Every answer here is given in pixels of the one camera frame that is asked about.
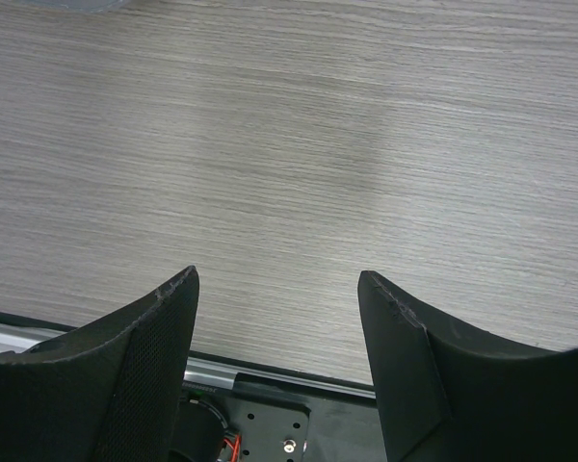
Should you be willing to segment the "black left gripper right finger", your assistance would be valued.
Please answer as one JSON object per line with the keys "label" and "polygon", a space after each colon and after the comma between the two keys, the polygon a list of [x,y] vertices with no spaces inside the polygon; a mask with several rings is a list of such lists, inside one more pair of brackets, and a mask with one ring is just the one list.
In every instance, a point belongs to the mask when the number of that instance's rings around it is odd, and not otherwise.
{"label": "black left gripper right finger", "polygon": [[494,335],[366,270],[359,312],[390,461],[578,461],[578,347]]}

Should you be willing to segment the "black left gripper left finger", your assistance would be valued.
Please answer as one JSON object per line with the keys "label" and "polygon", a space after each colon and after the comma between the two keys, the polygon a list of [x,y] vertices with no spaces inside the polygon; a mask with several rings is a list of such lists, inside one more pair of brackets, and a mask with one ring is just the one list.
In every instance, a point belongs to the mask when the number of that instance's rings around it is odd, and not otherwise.
{"label": "black left gripper left finger", "polygon": [[0,352],[0,461],[164,461],[193,337],[187,267],[142,298]]}

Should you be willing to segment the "clear plastic bin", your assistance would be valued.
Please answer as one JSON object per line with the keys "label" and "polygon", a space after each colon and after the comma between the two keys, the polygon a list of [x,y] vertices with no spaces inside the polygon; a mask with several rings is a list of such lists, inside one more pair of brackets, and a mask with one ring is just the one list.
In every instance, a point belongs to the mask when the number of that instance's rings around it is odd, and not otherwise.
{"label": "clear plastic bin", "polygon": [[39,3],[76,13],[105,13],[129,4],[130,0],[45,0]]}

